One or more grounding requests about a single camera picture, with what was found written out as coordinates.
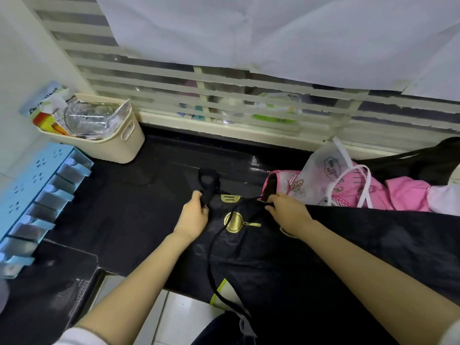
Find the paper sheet covering window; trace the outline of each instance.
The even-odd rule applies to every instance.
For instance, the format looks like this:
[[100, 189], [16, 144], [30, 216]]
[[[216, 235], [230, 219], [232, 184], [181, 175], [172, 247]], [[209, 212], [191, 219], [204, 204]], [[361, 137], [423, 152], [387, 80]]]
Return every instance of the paper sheet covering window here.
[[97, 1], [130, 57], [357, 89], [404, 90], [460, 30], [460, 0]]

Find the white strap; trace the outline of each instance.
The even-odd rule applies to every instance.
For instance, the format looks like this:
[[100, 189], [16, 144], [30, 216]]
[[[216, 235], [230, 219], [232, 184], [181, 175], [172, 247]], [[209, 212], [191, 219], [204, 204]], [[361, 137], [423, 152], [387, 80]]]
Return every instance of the white strap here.
[[346, 169], [344, 172], [342, 172], [342, 174], [340, 174], [340, 176], [333, 183], [330, 183], [328, 185], [328, 188], [326, 190], [326, 196], [328, 198], [328, 206], [332, 205], [332, 191], [337, 186], [337, 184], [341, 181], [341, 179], [344, 176], [346, 176], [348, 173], [350, 173], [351, 171], [354, 171], [355, 169], [360, 169], [360, 168], [366, 168], [367, 171], [368, 171], [368, 174], [367, 174], [367, 177], [366, 177], [366, 182], [364, 183], [364, 188], [362, 189], [362, 193], [361, 193], [361, 196], [360, 196], [359, 201], [358, 201], [357, 208], [361, 208], [363, 206], [363, 204], [364, 204], [364, 201], [366, 201], [366, 203], [368, 205], [368, 208], [373, 208], [372, 202], [371, 202], [370, 197], [369, 197], [369, 187], [371, 185], [371, 180], [372, 180], [371, 171], [365, 165], [356, 165], [356, 166], [353, 166], [353, 167], [350, 167], [350, 168]]
[[[342, 154], [348, 168], [353, 167], [353, 161], [351, 160], [347, 149], [345, 149], [345, 146], [342, 144], [339, 137], [332, 138], [332, 141], [334, 142], [335, 146], [337, 147], [337, 149], [339, 149], [340, 153]], [[361, 172], [362, 176], [366, 180], [367, 177], [366, 177], [366, 174], [363, 172], [363, 170], [359, 168], [359, 171]], [[366, 203], [368, 204], [368, 208], [373, 208], [372, 203], [371, 203], [371, 196], [369, 192], [365, 193], [365, 196], [366, 196]]]

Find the tile floor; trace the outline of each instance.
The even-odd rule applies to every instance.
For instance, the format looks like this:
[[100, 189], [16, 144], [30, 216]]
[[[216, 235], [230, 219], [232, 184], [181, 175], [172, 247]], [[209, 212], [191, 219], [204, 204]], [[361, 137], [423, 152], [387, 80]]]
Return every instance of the tile floor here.
[[201, 331], [224, 311], [204, 302], [169, 292], [154, 345], [190, 345]]

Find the black countertop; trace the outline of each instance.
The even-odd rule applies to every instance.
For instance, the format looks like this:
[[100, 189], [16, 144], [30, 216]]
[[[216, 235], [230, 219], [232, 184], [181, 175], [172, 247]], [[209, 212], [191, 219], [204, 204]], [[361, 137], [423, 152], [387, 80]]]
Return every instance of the black countertop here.
[[[146, 141], [122, 165], [95, 160], [85, 179], [48, 232], [37, 262], [10, 281], [11, 298], [0, 315], [2, 344], [50, 344], [75, 321], [82, 298], [99, 271], [133, 271], [173, 231], [182, 205], [199, 190], [199, 168], [221, 174], [221, 188], [254, 197], [267, 173], [302, 169], [309, 152], [241, 143], [206, 134], [143, 127]], [[186, 251], [166, 289], [209, 302], [206, 267]], [[17, 336], [15, 329], [27, 330]]]

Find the plastic bag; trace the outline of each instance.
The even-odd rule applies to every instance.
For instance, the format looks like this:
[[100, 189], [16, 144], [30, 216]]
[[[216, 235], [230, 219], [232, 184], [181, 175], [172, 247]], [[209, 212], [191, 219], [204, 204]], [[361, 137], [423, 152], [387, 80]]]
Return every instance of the plastic bag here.
[[[331, 206], [331, 194], [334, 187], [343, 182], [345, 174], [361, 168], [367, 167], [354, 166], [340, 139], [334, 137], [332, 142], [321, 146], [308, 158], [304, 168], [291, 185], [288, 195], [306, 205]], [[364, 176], [366, 185], [362, 190], [358, 207], [362, 207], [366, 201], [368, 208], [372, 208], [368, 190], [371, 180], [369, 170], [367, 176], [365, 174]]]

